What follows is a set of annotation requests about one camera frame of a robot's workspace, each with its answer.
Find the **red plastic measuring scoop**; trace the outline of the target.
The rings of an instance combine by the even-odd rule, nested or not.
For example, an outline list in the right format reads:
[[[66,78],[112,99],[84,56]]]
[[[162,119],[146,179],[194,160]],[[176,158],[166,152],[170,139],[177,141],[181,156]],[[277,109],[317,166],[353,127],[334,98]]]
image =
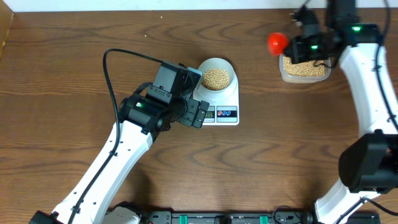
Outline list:
[[[288,46],[289,40],[288,38],[280,32],[273,32],[269,34],[267,45],[269,52],[273,56],[279,56],[284,53],[284,49]]]

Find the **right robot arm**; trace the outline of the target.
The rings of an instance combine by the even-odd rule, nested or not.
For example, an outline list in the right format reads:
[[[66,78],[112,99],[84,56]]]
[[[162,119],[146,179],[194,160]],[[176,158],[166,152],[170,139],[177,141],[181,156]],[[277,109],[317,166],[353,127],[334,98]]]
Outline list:
[[[317,67],[334,58],[349,83],[359,128],[358,140],[339,158],[338,180],[302,221],[346,223],[362,205],[397,188],[397,97],[386,65],[388,28],[362,23],[354,1],[327,2],[326,31],[306,5],[292,17],[302,33],[284,55]]]

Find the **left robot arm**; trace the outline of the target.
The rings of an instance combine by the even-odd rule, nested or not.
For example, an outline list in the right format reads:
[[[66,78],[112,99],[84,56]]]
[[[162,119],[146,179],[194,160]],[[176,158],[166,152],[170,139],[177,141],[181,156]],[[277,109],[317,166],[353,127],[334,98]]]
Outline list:
[[[106,144],[87,172],[51,213],[38,211],[31,223],[140,223],[141,214],[129,204],[109,205],[137,161],[162,131],[175,121],[200,128],[208,110],[206,101],[191,96],[156,98],[132,94],[122,101],[119,119]]]

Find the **white digital kitchen scale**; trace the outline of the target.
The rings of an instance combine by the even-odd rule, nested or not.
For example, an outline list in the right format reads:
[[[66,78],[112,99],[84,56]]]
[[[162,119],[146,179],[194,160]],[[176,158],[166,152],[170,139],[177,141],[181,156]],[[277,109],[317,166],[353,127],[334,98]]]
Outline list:
[[[193,98],[210,104],[203,125],[236,126],[239,124],[239,88],[236,74],[234,74],[232,85],[226,90],[210,91],[200,85],[199,89],[194,91]]]

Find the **soybeans in grey bowl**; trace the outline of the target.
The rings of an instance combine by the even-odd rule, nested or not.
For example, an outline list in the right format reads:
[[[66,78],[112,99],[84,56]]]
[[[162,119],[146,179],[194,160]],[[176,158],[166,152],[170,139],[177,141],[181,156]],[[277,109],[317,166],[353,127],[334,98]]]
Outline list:
[[[221,68],[211,68],[204,72],[202,85],[212,91],[224,90],[229,85],[229,75]]]

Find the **light grey bowl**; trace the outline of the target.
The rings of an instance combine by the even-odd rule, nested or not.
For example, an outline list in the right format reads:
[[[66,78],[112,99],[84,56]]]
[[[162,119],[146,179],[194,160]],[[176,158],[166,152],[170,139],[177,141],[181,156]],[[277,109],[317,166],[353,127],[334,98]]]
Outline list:
[[[232,82],[234,81],[234,70],[232,65],[225,59],[222,58],[209,58],[205,60],[200,66],[199,66],[199,71],[201,71],[203,74],[205,71],[211,69],[211,68],[221,68],[223,70],[226,70],[230,81],[229,85],[224,89],[226,90],[228,87],[232,85]]]

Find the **pile of soybeans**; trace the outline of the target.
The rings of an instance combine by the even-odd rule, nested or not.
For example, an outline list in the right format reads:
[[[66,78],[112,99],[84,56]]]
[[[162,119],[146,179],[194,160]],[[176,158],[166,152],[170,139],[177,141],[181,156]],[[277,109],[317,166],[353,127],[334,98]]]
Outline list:
[[[286,73],[298,77],[322,77],[326,74],[324,66],[315,66],[315,60],[293,64],[291,59],[283,56],[283,68]]]

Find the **clear plastic container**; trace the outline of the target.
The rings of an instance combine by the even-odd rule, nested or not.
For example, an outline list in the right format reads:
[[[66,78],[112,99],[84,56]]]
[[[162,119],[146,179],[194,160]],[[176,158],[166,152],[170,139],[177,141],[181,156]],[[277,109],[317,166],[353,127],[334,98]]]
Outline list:
[[[282,77],[283,81],[285,81],[287,83],[316,83],[316,82],[323,81],[330,76],[331,69],[322,65],[323,63],[326,65],[330,65],[330,60],[315,62],[316,67],[319,65],[325,67],[326,74],[322,77],[298,77],[298,76],[289,75],[288,73],[285,72],[285,70],[283,68],[283,58],[282,58],[283,56],[285,56],[285,55],[279,56],[279,68],[280,68],[281,77]]]

